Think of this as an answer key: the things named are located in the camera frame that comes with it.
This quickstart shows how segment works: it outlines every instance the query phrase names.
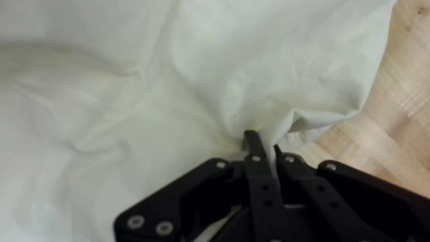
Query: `wrinkled fabric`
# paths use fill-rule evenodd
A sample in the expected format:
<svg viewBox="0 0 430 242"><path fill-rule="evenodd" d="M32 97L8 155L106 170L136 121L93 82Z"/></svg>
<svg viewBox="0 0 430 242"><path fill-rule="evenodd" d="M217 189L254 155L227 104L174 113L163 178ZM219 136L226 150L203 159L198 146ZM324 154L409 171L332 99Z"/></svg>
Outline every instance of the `wrinkled fabric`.
<svg viewBox="0 0 430 242"><path fill-rule="evenodd" d="M393 0L0 0L0 241L112 242L204 160L363 108Z"/></svg>

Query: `screw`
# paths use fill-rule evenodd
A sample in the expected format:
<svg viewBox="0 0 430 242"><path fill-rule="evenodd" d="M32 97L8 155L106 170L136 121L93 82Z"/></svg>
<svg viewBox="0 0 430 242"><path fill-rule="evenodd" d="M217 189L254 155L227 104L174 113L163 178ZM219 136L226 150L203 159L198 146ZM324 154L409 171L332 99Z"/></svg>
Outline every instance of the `screw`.
<svg viewBox="0 0 430 242"><path fill-rule="evenodd" d="M139 230L145 225L145 218L143 216L135 216L131 217L129 221L126 222L126 226L131 230Z"/></svg>
<svg viewBox="0 0 430 242"><path fill-rule="evenodd" d="M286 156L285 160L289 163L294 163L294 158L292 158L292 156Z"/></svg>
<svg viewBox="0 0 430 242"><path fill-rule="evenodd" d="M337 167L336 167L335 164L332 164L332 163L327 164L325 167L327 167L328 170L331 170L331 171L336 171L336 170L337 170Z"/></svg>
<svg viewBox="0 0 430 242"><path fill-rule="evenodd" d="M260 158L260 156L253 156L253 160L254 160L255 163L258 163L258 162L261 162L261 158Z"/></svg>
<svg viewBox="0 0 430 242"><path fill-rule="evenodd" d="M227 164L226 164L226 163L223 163L223 162L219 162L219 163L217 163L217 167L222 170L222 168L226 168L226 167L227 167Z"/></svg>
<svg viewBox="0 0 430 242"><path fill-rule="evenodd" d="M169 222L169 221L163 221L157 225L156 228L156 233L160 236L160 237L167 237L169 234L172 234L174 232L174 224Z"/></svg>

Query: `black plastic part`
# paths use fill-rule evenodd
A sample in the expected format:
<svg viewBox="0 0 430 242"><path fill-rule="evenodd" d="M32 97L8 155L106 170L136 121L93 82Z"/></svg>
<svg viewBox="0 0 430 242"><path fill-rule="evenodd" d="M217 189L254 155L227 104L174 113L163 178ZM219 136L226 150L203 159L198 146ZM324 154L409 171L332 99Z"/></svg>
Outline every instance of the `black plastic part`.
<svg viewBox="0 0 430 242"><path fill-rule="evenodd" d="M211 242L430 242L423 197L332 160L315 170L278 147L276 179L257 132L245 132L243 150L243 162L211 159L122 213L116 241L194 241L241 206ZM160 222L172 232L160 236Z"/></svg>

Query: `wooden surface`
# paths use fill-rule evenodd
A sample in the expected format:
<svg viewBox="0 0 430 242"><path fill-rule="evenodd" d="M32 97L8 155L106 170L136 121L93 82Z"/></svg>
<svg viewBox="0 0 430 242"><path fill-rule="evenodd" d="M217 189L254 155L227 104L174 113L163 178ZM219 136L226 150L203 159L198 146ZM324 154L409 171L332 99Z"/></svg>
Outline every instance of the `wooden surface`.
<svg viewBox="0 0 430 242"><path fill-rule="evenodd" d="M430 0L399 0L363 113L298 154L335 159L430 198Z"/></svg>

